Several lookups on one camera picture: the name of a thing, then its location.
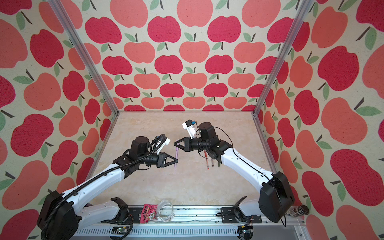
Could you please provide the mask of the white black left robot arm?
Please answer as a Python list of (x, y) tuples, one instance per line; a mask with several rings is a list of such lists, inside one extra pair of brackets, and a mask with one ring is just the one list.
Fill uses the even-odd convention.
[(130, 149), (95, 177), (61, 194), (58, 191), (50, 193), (37, 221), (42, 230), (41, 238), (68, 240), (77, 230), (96, 223), (119, 225), (126, 237), (133, 228), (134, 218), (123, 200), (115, 197), (104, 204), (88, 204), (103, 191), (139, 170), (140, 165), (165, 168), (176, 164), (178, 159), (161, 151), (169, 142), (164, 134), (152, 142), (147, 137), (137, 137)]

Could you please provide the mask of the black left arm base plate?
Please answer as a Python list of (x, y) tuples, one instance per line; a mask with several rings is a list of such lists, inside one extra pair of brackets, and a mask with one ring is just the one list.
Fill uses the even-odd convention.
[(112, 218), (111, 220), (105, 220), (102, 221), (103, 224), (139, 224), (141, 213), (142, 213), (142, 207), (141, 208), (134, 208), (134, 207), (123, 207), (119, 210), (118, 214)]

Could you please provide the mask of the pink pen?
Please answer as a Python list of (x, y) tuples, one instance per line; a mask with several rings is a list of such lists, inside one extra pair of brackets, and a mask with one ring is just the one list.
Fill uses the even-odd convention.
[(176, 147), (176, 151), (175, 151), (175, 158), (178, 160), (178, 153), (179, 153), (179, 148)]

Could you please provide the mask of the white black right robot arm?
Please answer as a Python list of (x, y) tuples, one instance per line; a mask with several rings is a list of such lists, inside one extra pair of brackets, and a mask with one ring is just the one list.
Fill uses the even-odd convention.
[(234, 205), (234, 215), (240, 223), (247, 222), (251, 216), (263, 215), (273, 223), (283, 222), (295, 198), (288, 178), (281, 172), (272, 173), (242, 156), (232, 142), (219, 139), (216, 127), (210, 122), (198, 125), (187, 120), (182, 124), (189, 136), (174, 145), (184, 152), (206, 152), (219, 164), (227, 166), (245, 178), (260, 194), (255, 199), (241, 198)]

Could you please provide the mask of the red pen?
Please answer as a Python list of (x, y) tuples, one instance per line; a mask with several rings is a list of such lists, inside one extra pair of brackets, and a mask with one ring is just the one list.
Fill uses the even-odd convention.
[(204, 155), (205, 155), (205, 160), (206, 160), (207, 170), (209, 170), (210, 167), (209, 167), (208, 155), (207, 155), (207, 152), (206, 152), (205, 150), (204, 150)]

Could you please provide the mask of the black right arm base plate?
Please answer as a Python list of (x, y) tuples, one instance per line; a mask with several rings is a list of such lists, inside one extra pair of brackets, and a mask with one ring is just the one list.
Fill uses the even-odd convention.
[(239, 208), (223, 207), (220, 212), (216, 214), (221, 217), (223, 224), (261, 224), (262, 218), (259, 215), (245, 216)]

